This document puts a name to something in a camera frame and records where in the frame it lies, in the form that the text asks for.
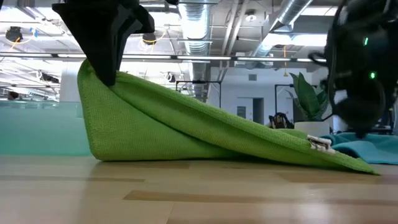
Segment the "towel fold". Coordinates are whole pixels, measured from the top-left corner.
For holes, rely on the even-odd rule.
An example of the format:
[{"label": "towel fold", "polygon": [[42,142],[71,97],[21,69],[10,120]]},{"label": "towel fold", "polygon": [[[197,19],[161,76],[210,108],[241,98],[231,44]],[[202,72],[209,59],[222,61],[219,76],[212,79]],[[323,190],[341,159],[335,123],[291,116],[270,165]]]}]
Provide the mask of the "towel fold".
[{"label": "towel fold", "polygon": [[87,60],[81,65],[78,87],[90,150],[102,161],[249,155],[376,174],[362,159],[311,149],[303,133],[269,129],[123,72],[108,88]]}]

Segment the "wooden surface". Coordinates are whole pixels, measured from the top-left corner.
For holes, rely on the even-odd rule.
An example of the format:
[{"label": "wooden surface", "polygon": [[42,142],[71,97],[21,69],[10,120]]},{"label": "wooden surface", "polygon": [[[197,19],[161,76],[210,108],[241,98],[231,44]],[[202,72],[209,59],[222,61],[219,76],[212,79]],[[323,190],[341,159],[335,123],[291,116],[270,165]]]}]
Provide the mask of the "wooden surface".
[{"label": "wooden surface", "polygon": [[0,223],[398,223],[398,166],[375,168],[0,156]]}]

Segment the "ceiling light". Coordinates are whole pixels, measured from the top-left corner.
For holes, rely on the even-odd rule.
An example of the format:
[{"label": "ceiling light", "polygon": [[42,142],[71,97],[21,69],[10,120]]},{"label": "ceiling light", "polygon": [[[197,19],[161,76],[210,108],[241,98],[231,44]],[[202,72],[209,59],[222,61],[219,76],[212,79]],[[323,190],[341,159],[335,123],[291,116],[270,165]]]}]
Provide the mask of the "ceiling light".
[{"label": "ceiling light", "polygon": [[257,19],[256,15],[254,15],[255,13],[256,13],[256,10],[254,10],[254,9],[246,10],[246,12],[244,13],[246,15],[246,21],[248,21],[248,22],[255,21]]},{"label": "ceiling light", "polygon": [[171,59],[167,55],[123,55],[127,59]]},{"label": "ceiling light", "polygon": [[[142,7],[151,8],[151,7],[164,7],[164,4],[141,4]],[[176,9],[177,6],[170,5],[169,8]]]},{"label": "ceiling light", "polygon": [[86,58],[85,54],[58,54],[58,57]]},{"label": "ceiling light", "polygon": [[214,57],[214,56],[177,56],[181,60],[231,60],[231,57]]},{"label": "ceiling light", "polygon": [[337,6],[309,6],[300,14],[301,16],[334,16]]},{"label": "ceiling light", "polygon": [[252,22],[255,21],[257,17],[255,15],[246,16],[246,21]]},{"label": "ceiling light", "polygon": [[298,58],[297,62],[312,62],[312,60],[309,58]]},{"label": "ceiling light", "polygon": [[0,53],[1,57],[52,57],[51,54],[41,53]]},{"label": "ceiling light", "polygon": [[292,39],[293,45],[324,47],[326,46],[326,34],[302,34],[296,35]]},{"label": "ceiling light", "polygon": [[262,45],[290,45],[292,43],[292,38],[285,34],[268,34],[266,38],[262,41]]},{"label": "ceiling light", "polygon": [[272,58],[272,57],[238,57],[237,60],[247,62],[289,62],[290,58]]}]

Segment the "green led light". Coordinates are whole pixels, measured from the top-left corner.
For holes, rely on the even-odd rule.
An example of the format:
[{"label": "green led light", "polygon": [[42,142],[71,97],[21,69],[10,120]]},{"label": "green led light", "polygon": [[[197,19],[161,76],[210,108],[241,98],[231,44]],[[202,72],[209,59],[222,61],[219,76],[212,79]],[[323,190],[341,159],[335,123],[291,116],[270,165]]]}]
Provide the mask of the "green led light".
[{"label": "green led light", "polygon": [[376,72],[371,72],[371,73],[369,74],[369,78],[370,78],[370,79],[375,79],[375,78],[376,78]]}]

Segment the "doorway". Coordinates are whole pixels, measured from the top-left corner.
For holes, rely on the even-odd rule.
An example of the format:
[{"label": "doorway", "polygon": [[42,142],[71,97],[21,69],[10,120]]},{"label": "doorway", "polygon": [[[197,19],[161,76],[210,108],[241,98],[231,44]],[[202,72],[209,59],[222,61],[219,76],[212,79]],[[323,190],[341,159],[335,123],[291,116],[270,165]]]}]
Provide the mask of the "doorway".
[{"label": "doorway", "polygon": [[244,119],[264,124],[264,99],[239,97],[236,114]]}]

